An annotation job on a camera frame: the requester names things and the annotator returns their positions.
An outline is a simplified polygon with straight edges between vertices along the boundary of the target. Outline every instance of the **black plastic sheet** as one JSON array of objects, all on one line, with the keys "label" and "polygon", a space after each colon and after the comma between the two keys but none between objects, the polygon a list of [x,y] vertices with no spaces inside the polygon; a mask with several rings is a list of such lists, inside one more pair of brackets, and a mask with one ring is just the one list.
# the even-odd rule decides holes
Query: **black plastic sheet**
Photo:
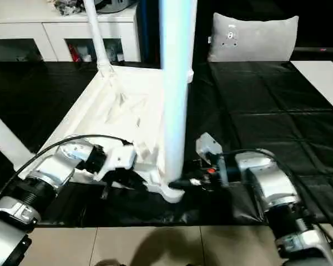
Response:
[{"label": "black plastic sheet", "polygon": [[[195,141],[204,132],[224,151],[268,149],[304,180],[333,218],[333,107],[326,99],[288,62],[200,64],[194,70],[185,162],[198,158]],[[165,202],[158,194],[117,188],[103,201],[101,191],[101,187],[70,184],[45,215],[45,225],[264,222],[253,192],[240,182],[216,192],[188,192],[176,204]],[[301,191],[311,210],[324,221]]]},{"label": "black plastic sheet", "polygon": [[[224,151],[268,149],[303,179],[333,218],[333,107],[326,99],[289,62],[204,63],[194,66],[194,71],[188,96],[185,162],[198,158],[195,141],[204,132],[211,134]],[[70,63],[42,64],[25,71],[16,67],[0,69],[0,97],[13,105],[2,101],[0,114],[23,142],[37,151],[94,73],[94,67],[76,69]],[[26,104],[16,103],[22,96],[19,89],[14,94],[3,93],[2,88],[15,88],[14,79],[20,89],[28,90],[24,93],[27,97],[20,98]],[[40,95],[44,99],[35,101]],[[40,122],[52,114],[53,119],[46,124]],[[20,121],[25,115],[32,116],[31,126]],[[12,172],[1,157],[1,170]],[[70,183],[48,208],[41,225],[263,223],[252,191],[233,181],[229,188],[215,192],[188,192],[176,204],[155,193],[117,188],[104,201],[100,199],[102,187]],[[323,221],[310,197],[301,191],[311,210]]]}]

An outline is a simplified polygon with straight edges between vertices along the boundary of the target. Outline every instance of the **white cabinet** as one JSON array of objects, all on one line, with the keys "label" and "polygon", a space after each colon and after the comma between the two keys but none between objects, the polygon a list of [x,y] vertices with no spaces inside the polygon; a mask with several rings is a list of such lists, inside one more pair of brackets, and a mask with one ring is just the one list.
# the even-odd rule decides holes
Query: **white cabinet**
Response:
[{"label": "white cabinet", "polygon": [[[91,39],[87,22],[43,23],[58,61],[72,61],[67,39]],[[140,51],[136,25],[132,23],[100,22],[104,39],[120,39],[125,61],[139,62]]]},{"label": "white cabinet", "polygon": [[45,61],[57,61],[51,43],[44,31],[41,23],[3,23],[0,24],[0,49],[6,56],[15,57],[24,54],[21,52],[23,46],[28,46],[25,41],[18,41],[15,47],[14,42],[9,40],[32,40],[32,45],[36,46]]},{"label": "white cabinet", "polygon": [[[124,60],[133,62],[140,62],[137,8],[98,15],[102,37],[119,39]],[[46,0],[0,0],[0,40],[33,40],[45,61],[72,61],[66,40],[91,38],[85,13],[63,17]]]}]

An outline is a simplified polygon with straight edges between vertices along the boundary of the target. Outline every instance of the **tiled floor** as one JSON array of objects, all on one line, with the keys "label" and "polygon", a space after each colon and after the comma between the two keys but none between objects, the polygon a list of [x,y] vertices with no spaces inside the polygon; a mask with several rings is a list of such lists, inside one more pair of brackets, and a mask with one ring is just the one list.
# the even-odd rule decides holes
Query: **tiled floor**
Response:
[{"label": "tiled floor", "polygon": [[278,266],[265,226],[38,228],[21,266]]}]

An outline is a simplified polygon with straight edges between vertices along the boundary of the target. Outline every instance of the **white plastic stand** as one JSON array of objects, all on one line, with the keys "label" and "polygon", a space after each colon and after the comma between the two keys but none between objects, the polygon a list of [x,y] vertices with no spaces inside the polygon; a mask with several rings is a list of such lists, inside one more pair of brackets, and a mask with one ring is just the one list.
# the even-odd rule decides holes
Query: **white plastic stand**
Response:
[{"label": "white plastic stand", "polygon": [[0,119],[0,151],[18,170],[32,158],[32,153],[22,144],[15,134]]},{"label": "white plastic stand", "polygon": [[[194,30],[191,29],[195,26],[197,0],[182,4],[177,0],[162,0],[163,70],[112,67],[94,1],[84,0],[84,4],[99,72],[43,147],[72,134],[105,134],[126,139],[134,144],[138,154],[134,170],[145,179],[148,190],[160,193],[168,202],[178,202],[184,192],[170,189],[168,183],[180,177],[184,159],[187,89],[193,77]],[[120,145],[115,140],[90,141],[102,145],[105,151]],[[15,167],[31,157],[2,122],[0,150]],[[81,172],[73,178],[75,182],[89,179]]]}]

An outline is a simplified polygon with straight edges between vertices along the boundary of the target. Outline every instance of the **wire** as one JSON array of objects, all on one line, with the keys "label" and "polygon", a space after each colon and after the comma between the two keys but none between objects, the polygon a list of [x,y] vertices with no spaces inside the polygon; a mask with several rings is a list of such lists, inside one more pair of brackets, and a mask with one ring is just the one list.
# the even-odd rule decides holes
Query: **wire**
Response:
[{"label": "wire", "polygon": [[328,233],[328,231],[319,222],[316,222],[315,224],[323,232],[331,249],[333,249],[333,237]]},{"label": "wire", "polygon": [[3,193],[3,191],[8,187],[8,185],[10,185],[10,183],[23,171],[25,170],[30,164],[32,164],[35,160],[37,160],[38,158],[40,158],[42,155],[44,155],[46,152],[50,151],[51,149],[64,144],[66,142],[72,141],[72,140],[79,140],[79,139],[83,139],[83,138],[93,138],[93,137],[103,137],[106,139],[113,139],[113,140],[119,140],[123,143],[123,145],[131,145],[132,143],[128,142],[127,140],[123,140],[119,137],[114,137],[114,136],[108,136],[108,135],[100,135],[100,134],[89,134],[89,135],[78,135],[78,136],[73,136],[73,137],[68,137],[64,140],[60,140],[50,146],[48,146],[47,148],[44,148],[42,151],[40,151],[39,153],[37,153],[35,156],[33,156],[31,159],[29,159],[23,166],[21,166],[21,168],[13,174],[13,176],[10,177],[10,179],[5,183],[5,185],[3,186],[3,188],[0,190],[0,196]]},{"label": "wire", "polygon": [[293,183],[295,184],[295,181],[297,181],[299,184],[301,184],[303,186],[303,188],[305,189],[305,191],[307,192],[307,194],[311,197],[311,199],[313,200],[313,202],[317,205],[318,209],[322,212],[322,214],[324,215],[324,217],[327,219],[328,223],[330,223],[330,225],[333,228],[333,220],[331,219],[331,217],[329,216],[329,214],[327,213],[327,211],[324,209],[324,207],[322,206],[322,204],[319,202],[319,200],[316,198],[316,196],[312,193],[311,189],[309,189],[309,187],[303,182],[302,179],[300,179],[297,175],[293,174],[292,170],[290,169],[289,166],[287,166],[286,164],[282,163],[276,156],[274,156],[273,154],[260,150],[260,149],[239,149],[239,150],[233,150],[233,151],[229,151],[229,152],[224,152],[221,155],[236,155],[236,154],[240,154],[243,152],[256,152],[258,154],[263,154],[271,159],[273,159],[278,165],[279,167],[285,171],[285,173],[290,177],[290,179],[293,181]]}]

